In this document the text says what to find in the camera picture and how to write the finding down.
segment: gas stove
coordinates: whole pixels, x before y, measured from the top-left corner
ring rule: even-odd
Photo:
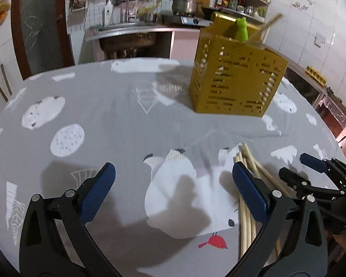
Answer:
[[[164,13],[161,15],[161,20],[164,24],[170,25],[188,25],[207,27],[213,24],[212,21],[204,20],[185,13]]]

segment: soap bottle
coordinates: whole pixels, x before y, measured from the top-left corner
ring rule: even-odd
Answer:
[[[238,0],[230,0],[228,3],[228,8],[237,10]]]
[[[104,26],[108,26],[113,24],[113,4],[111,3],[111,0],[106,1],[106,5],[104,6],[104,13],[103,13],[103,23]]]

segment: stainless steel pot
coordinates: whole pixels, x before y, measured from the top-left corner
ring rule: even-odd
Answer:
[[[144,21],[144,22],[153,22],[155,23],[156,22],[156,13],[145,13],[141,16],[141,21]]]
[[[199,2],[195,0],[172,0],[173,13],[181,12],[194,15],[198,12]]]

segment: bundle of chopsticks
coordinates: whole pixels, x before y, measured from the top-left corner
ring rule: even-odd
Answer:
[[[254,177],[262,179],[265,184],[271,183],[275,189],[280,190],[283,195],[291,197],[290,190],[281,183],[280,179],[273,177],[259,162],[256,161],[251,155],[249,147],[246,143],[240,145],[240,152],[233,158],[234,163],[241,161],[246,168],[251,170]],[[257,236],[257,230],[255,226],[254,218],[252,217],[250,210],[246,206],[243,197],[240,194],[239,199],[240,209],[240,227],[241,227],[241,248],[240,258],[245,254],[246,250],[250,247],[251,243]],[[279,239],[276,242],[276,252],[279,256],[281,252],[281,245]]]

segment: wooden door frame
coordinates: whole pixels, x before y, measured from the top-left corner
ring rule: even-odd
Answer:
[[[23,80],[25,80],[32,76],[32,71],[28,63],[27,52],[23,40],[21,6],[21,0],[11,1],[11,32],[19,71]],[[63,67],[68,67],[74,66],[75,61],[73,59],[70,37],[67,33],[65,13],[65,0],[55,0],[57,35],[60,43],[60,51],[62,53]]]
[[[73,58],[72,45],[70,43],[70,36],[67,32],[66,22],[66,9],[65,0],[55,0],[55,16],[58,39],[60,42],[60,50],[62,53],[63,67],[74,66],[75,60]]]
[[[10,15],[15,58],[17,58],[17,63],[19,71],[22,75],[22,79],[25,80],[28,77],[32,76],[32,72],[30,64],[28,63],[26,47],[23,40],[21,5],[21,0],[12,0]]]

